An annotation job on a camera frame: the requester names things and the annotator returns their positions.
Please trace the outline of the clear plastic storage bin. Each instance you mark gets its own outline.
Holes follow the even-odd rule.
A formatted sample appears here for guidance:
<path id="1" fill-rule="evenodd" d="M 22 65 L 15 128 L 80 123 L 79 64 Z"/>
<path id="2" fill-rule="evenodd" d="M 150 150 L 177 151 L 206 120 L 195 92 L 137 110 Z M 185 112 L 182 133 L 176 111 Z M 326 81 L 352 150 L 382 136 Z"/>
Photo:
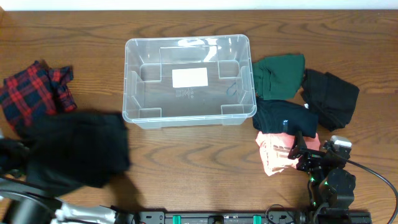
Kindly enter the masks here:
<path id="1" fill-rule="evenodd" d="M 130 39 L 122 116 L 142 129 L 239 125 L 257 111 L 243 34 Z"/>

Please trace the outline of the black pants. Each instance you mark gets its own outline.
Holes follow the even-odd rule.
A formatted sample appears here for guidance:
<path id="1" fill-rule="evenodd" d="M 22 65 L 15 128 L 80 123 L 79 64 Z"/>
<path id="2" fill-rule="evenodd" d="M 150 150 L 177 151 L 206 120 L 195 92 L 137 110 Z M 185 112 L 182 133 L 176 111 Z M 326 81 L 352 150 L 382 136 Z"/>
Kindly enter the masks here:
<path id="1" fill-rule="evenodd" d="M 82 186 L 102 188 L 131 165 L 121 113 L 44 116 L 17 133 L 29 148 L 26 181 L 56 196 Z"/>

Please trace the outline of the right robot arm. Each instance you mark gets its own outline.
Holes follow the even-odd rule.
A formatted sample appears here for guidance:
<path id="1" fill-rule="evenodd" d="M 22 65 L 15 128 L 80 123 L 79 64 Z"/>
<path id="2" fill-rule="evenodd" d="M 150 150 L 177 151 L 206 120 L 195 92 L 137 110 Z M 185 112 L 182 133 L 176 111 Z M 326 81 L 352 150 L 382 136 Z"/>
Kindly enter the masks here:
<path id="1" fill-rule="evenodd" d="M 309 149 L 301 131 L 296 132 L 288 158 L 297 159 L 296 169 L 309 176 L 307 189 L 310 207 L 306 212 L 309 223 L 320 219 L 343 218 L 354 201 L 356 177 L 345 170 L 352 143 L 341 136 L 332 136 L 324 150 Z"/>

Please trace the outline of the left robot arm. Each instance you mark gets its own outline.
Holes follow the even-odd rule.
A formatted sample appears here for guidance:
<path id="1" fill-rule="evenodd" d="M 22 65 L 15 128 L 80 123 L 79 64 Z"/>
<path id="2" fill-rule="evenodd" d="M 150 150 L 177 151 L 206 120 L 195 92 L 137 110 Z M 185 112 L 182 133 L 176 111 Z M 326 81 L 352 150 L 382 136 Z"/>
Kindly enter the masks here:
<path id="1" fill-rule="evenodd" d="M 117 208 L 71 205 L 18 180 L 26 157 L 21 142 L 1 138 L 1 198 L 11 200 L 1 223 L 139 223 L 135 215 Z"/>

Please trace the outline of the red plaid flannel shirt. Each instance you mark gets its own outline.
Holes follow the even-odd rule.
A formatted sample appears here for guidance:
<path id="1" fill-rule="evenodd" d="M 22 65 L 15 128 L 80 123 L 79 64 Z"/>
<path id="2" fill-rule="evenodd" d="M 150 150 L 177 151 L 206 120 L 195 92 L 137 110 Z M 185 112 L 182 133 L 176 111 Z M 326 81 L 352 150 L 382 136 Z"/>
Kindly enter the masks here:
<path id="1" fill-rule="evenodd" d="M 16 131 L 42 116 L 77 109 L 67 86 L 73 78 L 71 66 L 48 68 L 37 60 L 25 70 L 5 78 L 1 108 L 11 128 Z"/>

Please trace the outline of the black garment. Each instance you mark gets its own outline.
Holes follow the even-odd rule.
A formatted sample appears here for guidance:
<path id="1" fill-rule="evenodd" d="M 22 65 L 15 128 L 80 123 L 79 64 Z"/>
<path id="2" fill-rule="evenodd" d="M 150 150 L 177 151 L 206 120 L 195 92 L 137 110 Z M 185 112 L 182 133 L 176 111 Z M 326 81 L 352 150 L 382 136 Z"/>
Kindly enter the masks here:
<path id="1" fill-rule="evenodd" d="M 329 72 L 306 69 L 302 88 L 302 98 L 321 126 L 334 131 L 350 123 L 359 95 L 356 85 Z"/>

